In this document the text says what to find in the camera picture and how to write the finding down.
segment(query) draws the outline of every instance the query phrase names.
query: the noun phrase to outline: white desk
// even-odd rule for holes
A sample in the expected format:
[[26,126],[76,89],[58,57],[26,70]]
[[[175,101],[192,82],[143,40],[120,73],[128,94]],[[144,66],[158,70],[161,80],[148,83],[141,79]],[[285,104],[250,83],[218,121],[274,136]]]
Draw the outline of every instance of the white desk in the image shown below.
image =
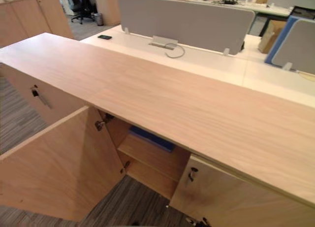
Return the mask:
[[[97,38],[105,34],[111,40]],[[301,77],[297,73],[283,71],[267,65],[263,61],[266,54],[257,49],[260,37],[247,35],[245,49],[235,56],[223,56],[222,53],[198,49],[190,46],[185,48],[185,55],[178,59],[165,56],[164,52],[176,55],[163,48],[149,45],[150,37],[125,34],[121,26],[82,40],[82,42],[99,46],[112,51],[121,52],[134,57],[214,78],[223,82],[250,88],[271,94],[300,104],[315,108],[315,82]]]
[[233,8],[239,8],[239,9],[248,9],[253,10],[255,12],[269,14],[269,15],[276,15],[276,16],[283,16],[287,17],[290,14],[290,10],[287,8],[279,7],[279,6],[273,6],[273,7],[266,7],[266,4],[256,4],[248,2],[245,4],[245,2],[241,2],[240,4],[219,4],[215,3],[211,0],[204,1],[204,0],[187,0],[189,2],[194,3],[201,3],[201,4],[213,4],[213,5],[222,5],[222,6],[228,6]]

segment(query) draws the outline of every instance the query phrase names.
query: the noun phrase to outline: cardboard box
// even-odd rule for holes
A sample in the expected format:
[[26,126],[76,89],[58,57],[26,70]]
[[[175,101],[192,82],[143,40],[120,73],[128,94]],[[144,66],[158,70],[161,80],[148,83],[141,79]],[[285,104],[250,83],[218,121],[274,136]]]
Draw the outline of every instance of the cardboard box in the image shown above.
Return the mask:
[[286,21],[270,20],[268,28],[262,36],[261,41],[258,45],[258,49],[261,53],[268,54],[271,47],[275,43],[282,29],[285,27]]

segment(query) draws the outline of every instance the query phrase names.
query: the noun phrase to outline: open cabinet door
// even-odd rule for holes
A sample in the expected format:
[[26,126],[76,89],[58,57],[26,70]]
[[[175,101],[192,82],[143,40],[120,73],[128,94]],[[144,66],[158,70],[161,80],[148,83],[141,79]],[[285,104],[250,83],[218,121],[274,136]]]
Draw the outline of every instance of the open cabinet door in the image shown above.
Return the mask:
[[0,205],[79,221],[122,179],[93,107],[83,107],[0,156]]

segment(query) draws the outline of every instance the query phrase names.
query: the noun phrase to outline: trash bin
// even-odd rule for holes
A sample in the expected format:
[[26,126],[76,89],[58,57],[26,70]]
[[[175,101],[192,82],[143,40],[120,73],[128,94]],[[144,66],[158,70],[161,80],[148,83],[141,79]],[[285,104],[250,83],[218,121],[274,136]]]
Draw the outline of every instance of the trash bin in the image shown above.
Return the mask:
[[96,23],[97,23],[98,26],[103,26],[103,17],[102,17],[102,14],[96,13],[96,14],[94,14],[94,18],[95,18],[95,21],[96,21]]

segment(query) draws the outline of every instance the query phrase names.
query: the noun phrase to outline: wood grain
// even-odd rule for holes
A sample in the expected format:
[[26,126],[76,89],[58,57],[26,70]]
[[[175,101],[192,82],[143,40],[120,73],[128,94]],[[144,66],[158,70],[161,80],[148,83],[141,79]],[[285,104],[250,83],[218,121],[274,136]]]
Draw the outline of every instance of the wood grain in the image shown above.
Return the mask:
[[73,39],[68,20],[59,0],[37,0],[51,33]]
[[123,120],[114,118],[112,121],[106,124],[106,127],[114,145],[116,146],[116,148],[118,148],[127,137],[131,124]]
[[[87,104],[81,99],[78,99],[60,89],[54,88],[8,66],[2,65],[1,74],[41,115],[48,125],[53,124]],[[34,85],[37,85],[39,94],[46,99],[50,107],[43,104],[38,97],[33,96],[31,87]]]
[[[197,168],[194,181],[188,178]],[[313,227],[315,210],[254,186],[192,155],[170,205],[222,227]]]
[[190,156],[190,152],[181,147],[176,146],[169,153],[133,134],[127,135],[118,150],[177,182]]
[[120,181],[98,111],[83,107],[0,156],[0,205],[79,221]]
[[44,32],[51,33],[46,19],[36,0],[22,0],[11,3],[28,37]]
[[0,48],[28,38],[10,4],[0,4]]
[[118,151],[118,155],[123,164],[126,164],[127,161],[130,162],[126,168],[127,175],[161,194],[163,197],[169,200],[172,198],[178,184],[177,182],[120,151]]
[[0,60],[315,207],[314,108],[47,33]]
[[120,23],[118,0],[96,0],[97,10],[103,16],[106,25]]

